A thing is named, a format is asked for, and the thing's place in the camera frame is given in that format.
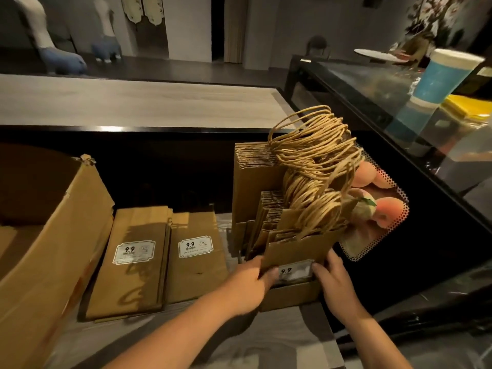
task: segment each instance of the chair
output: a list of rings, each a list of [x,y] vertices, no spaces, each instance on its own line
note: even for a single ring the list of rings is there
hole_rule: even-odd
[[[328,51],[328,56],[325,57],[325,49],[328,48],[328,43],[323,36],[316,35],[309,39],[306,47],[307,56],[329,58],[331,49]]]

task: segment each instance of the yellow napkin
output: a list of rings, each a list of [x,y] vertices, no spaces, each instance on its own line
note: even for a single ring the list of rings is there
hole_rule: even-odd
[[[486,121],[492,113],[492,102],[450,94],[443,105],[459,115],[477,121]]]

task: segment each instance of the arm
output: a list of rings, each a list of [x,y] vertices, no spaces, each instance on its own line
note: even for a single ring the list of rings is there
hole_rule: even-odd
[[[411,369],[390,337],[360,303],[350,276],[333,249],[328,252],[327,260],[328,269],[314,263],[313,271],[323,285],[328,308],[347,328],[364,368]]]
[[[199,298],[108,364],[108,369],[188,368],[209,338],[227,320],[257,308],[275,283],[274,268],[258,279],[262,256],[240,264],[217,290]]]

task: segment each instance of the wall decoration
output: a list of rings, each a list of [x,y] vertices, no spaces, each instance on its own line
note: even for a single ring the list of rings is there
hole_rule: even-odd
[[[417,0],[408,10],[409,26],[405,34],[415,36],[430,32],[434,37],[427,55],[436,47],[446,47],[456,18],[466,0]]]
[[[126,17],[137,24],[142,20],[144,15],[144,8],[142,7],[142,0],[121,0],[123,10]]]
[[[157,26],[164,19],[162,0],[121,0],[123,10],[129,20],[137,24],[146,16],[149,22]]]

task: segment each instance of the white plate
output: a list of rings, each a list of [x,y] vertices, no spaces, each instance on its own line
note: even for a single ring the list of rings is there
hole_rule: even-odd
[[[395,63],[405,63],[408,62],[404,59],[399,59],[392,54],[378,52],[377,50],[369,50],[369,49],[354,49],[354,52],[360,55],[364,55],[369,58],[380,59],[381,61],[395,62]]]

